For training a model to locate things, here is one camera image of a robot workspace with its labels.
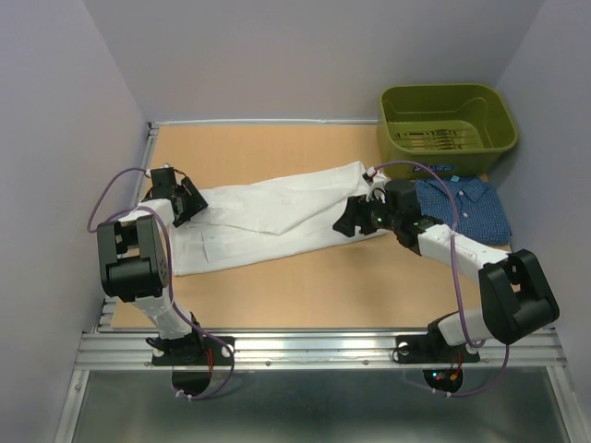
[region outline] shirt collar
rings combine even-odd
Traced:
[[[452,195],[457,197],[458,192],[464,191],[464,193],[470,198],[472,201],[476,202],[482,194],[486,191],[487,185],[485,182],[480,180],[478,177],[472,178],[460,178],[458,182],[452,182],[450,179],[444,179],[445,185],[450,188],[452,191]],[[435,186],[439,189],[439,191],[445,193],[443,186],[438,180],[429,179],[427,182]]]

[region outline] wooden table surface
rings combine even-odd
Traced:
[[[170,163],[200,189],[320,171],[380,156],[375,126],[164,126],[151,167]],[[461,278],[465,308],[480,305]],[[457,310],[448,267],[393,234],[242,268],[174,278],[205,328],[424,328]],[[114,328],[151,323],[118,303]]]

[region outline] blue checkered shirt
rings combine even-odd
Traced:
[[[452,191],[458,207],[458,233],[484,245],[509,244],[511,227],[493,185],[477,177],[460,178],[458,182],[443,181]],[[452,205],[437,180],[416,180],[416,195],[423,214],[452,225]]]

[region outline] lavender wall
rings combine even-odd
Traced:
[[[86,218],[145,124],[80,0],[5,0],[0,42],[1,439],[47,442],[103,298]]]
[[[150,121],[375,118],[404,82],[497,83],[542,0],[85,0]]]
[[[591,3],[547,0],[499,89],[521,140],[491,175],[513,246],[536,251],[561,306],[558,330],[591,418]]]

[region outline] olive green plastic tub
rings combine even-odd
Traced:
[[[383,162],[420,162],[441,176],[480,175],[516,141],[505,103],[487,86],[397,86],[381,95],[378,144]],[[427,176],[412,165],[385,171],[391,178]]]

